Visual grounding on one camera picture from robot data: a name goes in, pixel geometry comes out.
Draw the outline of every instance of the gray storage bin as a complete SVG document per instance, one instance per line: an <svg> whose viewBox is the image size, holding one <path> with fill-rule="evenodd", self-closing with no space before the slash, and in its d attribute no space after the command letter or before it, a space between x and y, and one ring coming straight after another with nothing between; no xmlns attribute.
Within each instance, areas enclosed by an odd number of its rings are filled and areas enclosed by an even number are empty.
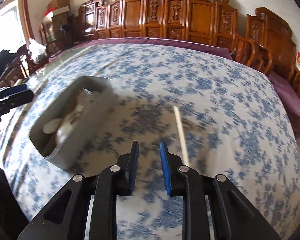
<svg viewBox="0 0 300 240"><path fill-rule="evenodd" d="M54 143L54 150L52 148L52 153L47 155L44 149L48 143L53 141L51 136L55 138L55 133L45 134L42 127L54 118L63 118L69 105L75 105L75 98L82 89L98 91L100 94L93 97L94 101L80 116L74 129L63 143L55 148ZM110 79L92 76L80 77L66 88L40 116L30 131L30 140L43 158L61 169L68 170L84 145L96 133L102 121L106 119L109 108L114 106L116 101L117 97L111 87Z"/></svg>

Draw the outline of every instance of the bed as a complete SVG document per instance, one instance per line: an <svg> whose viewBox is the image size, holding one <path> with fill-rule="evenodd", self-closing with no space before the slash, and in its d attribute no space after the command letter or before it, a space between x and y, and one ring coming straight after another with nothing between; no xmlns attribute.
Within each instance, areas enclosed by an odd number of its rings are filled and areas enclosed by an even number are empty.
<svg viewBox="0 0 300 240"><path fill-rule="evenodd" d="M46 67L51 72L32 77L34 101L2 118L0 156L29 219L73 174L98 174L137 140L136 189L117 200L118 238L181 239L182 200L166 196L158 151L164 139L171 153L181 154L172 110L178 106L190 124L190 166L207 176L228 176L282 239L292 234L300 222L296 141L268 78L231 60L237 10L228 2L91 0L80 7L77 19L88 47L64 53L64 61L58 57L53 68ZM177 39L183 45L108 39L114 37ZM83 75L111 78L119 103L71 170L63 171L40 156L28 135L47 106Z"/></svg>

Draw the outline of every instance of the blue floral pattern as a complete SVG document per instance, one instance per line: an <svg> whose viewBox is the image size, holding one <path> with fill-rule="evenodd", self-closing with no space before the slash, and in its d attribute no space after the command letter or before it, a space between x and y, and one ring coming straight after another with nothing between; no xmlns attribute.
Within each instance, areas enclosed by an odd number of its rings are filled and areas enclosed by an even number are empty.
<svg viewBox="0 0 300 240"><path fill-rule="evenodd" d="M43 159L29 131L83 75L111 78L119 104L78 153L72 172L98 174L129 152L133 140L140 144L135 192L117 200L119 239L181 239L182 200L166 196L159 157L162 139L171 153L181 154L173 106L189 123L190 165L207 176L228 176L282 239L290 236L300 214L300 161L289 119L266 76L218 56L157 45L89 47L53 70L32 103L10 113L0 154L29 219L73 175Z"/></svg>

